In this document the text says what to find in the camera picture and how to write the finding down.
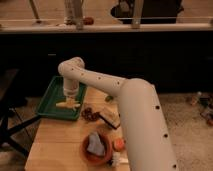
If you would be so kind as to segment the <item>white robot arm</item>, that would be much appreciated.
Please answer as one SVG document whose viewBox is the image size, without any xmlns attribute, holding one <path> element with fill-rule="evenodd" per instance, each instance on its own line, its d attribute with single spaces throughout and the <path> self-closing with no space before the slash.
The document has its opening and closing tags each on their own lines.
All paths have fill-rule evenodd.
<svg viewBox="0 0 213 171">
<path fill-rule="evenodd" d="M 81 82 L 116 98 L 130 171 L 179 171 L 167 124 L 155 87 L 144 79 L 122 78 L 85 69 L 80 57 L 63 61 L 66 97 L 77 94 Z"/>
</svg>

